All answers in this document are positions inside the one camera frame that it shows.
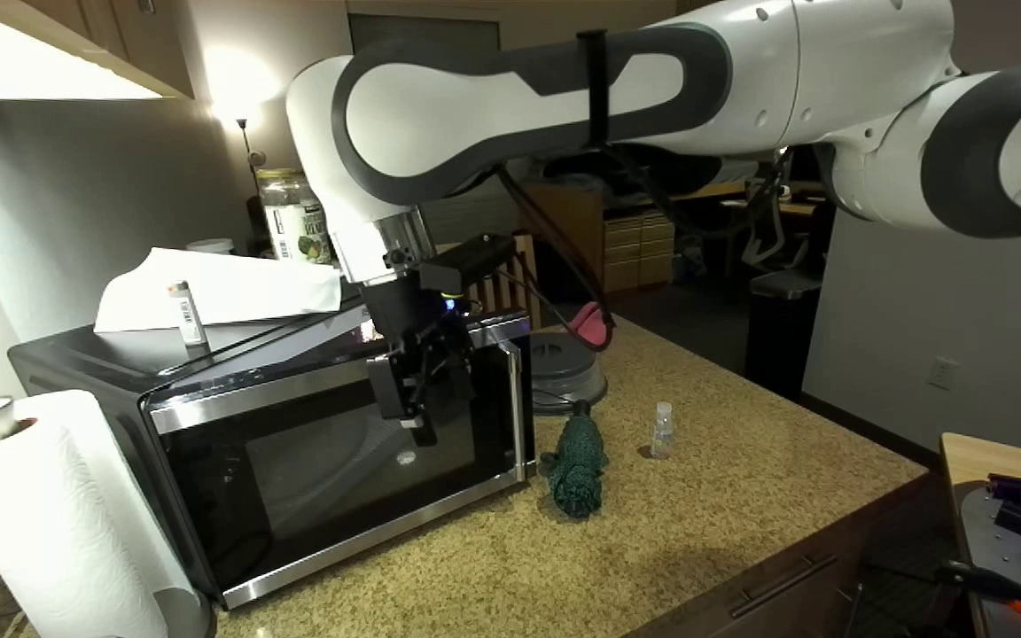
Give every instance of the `small plastic bottle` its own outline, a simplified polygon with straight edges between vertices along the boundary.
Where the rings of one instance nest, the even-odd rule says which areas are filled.
[[[672,453],[674,428],[672,425],[672,403],[662,400],[655,404],[655,424],[652,426],[653,459],[667,459]]]

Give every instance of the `microwave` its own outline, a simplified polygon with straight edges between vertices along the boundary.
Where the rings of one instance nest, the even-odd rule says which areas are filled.
[[[430,402],[433,445],[382,420],[366,360],[388,346],[359,299],[340,310],[16,345],[29,395],[97,396],[188,578],[225,608],[527,480],[526,312],[469,318],[471,388]]]

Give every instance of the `trash can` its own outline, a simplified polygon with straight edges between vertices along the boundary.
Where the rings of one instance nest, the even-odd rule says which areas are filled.
[[[822,279],[806,272],[771,272],[750,280],[746,379],[798,399],[820,296]]]

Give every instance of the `green plush dinosaur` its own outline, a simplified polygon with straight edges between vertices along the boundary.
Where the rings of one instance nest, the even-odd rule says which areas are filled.
[[[547,482],[554,504],[575,519],[588,518],[601,507],[601,474],[609,463],[604,440],[588,415],[588,403],[579,400],[562,429],[558,448],[550,460]]]

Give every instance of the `kitchen counter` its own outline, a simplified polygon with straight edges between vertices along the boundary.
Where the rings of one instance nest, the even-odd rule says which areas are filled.
[[[565,518],[535,477],[220,614],[220,637],[625,635],[924,475],[623,318],[600,356],[599,512]],[[658,400],[669,460],[640,452]],[[535,420],[539,452],[563,424]]]

